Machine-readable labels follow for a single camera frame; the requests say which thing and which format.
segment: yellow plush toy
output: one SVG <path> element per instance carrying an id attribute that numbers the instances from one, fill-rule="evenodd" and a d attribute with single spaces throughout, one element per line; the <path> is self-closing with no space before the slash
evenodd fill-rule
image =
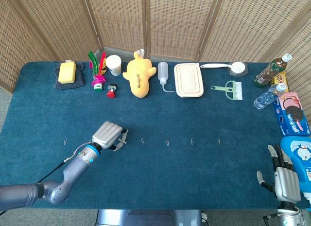
<path id="1" fill-rule="evenodd" d="M 132 93 L 143 98 L 149 91 L 149 78 L 155 73 L 156 68 L 152 67 L 151 61 L 140 57 L 137 52 L 134 52 L 134 60 L 127 64 L 123 77 L 130 81 Z"/>

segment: metal base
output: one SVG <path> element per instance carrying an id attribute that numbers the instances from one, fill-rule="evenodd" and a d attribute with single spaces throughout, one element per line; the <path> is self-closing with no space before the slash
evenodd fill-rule
<path id="1" fill-rule="evenodd" d="M 201 210 L 100 209 L 95 226 L 202 226 Z"/>

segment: white bristles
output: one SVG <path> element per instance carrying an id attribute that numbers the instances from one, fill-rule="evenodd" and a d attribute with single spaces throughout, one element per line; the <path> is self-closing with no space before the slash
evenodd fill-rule
<path id="1" fill-rule="evenodd" d="M 242 95 L 242 83 L 241 82 L 235 82 L 235 98 L 237 100 L 243 100 L 243 95 Z"/>

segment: white paper cup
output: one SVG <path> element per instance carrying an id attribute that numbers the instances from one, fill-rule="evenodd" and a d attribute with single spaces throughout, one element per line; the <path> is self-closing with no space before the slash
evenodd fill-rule
<path id="1" fill-rule="evenodd" d="M 112 73 L 112 75 L 117 76 L 121 74 L 121 58 L 117 55 L 110 55 L 106 59 L 106 66 Z"/>

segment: green bottle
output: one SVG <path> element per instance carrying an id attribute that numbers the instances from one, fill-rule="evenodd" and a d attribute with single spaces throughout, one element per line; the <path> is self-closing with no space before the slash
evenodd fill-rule
<path id="1" fill-rule="evenodd" d="M 284 71 L 287 67 L 287 63 L 292 59 L 292 56 L 287 53 L 283 57 L 274 59 L 260 74 L 254 79 L 254 84 L 257 87 L 266 86 L 270 80 L 277 74 Z"/>

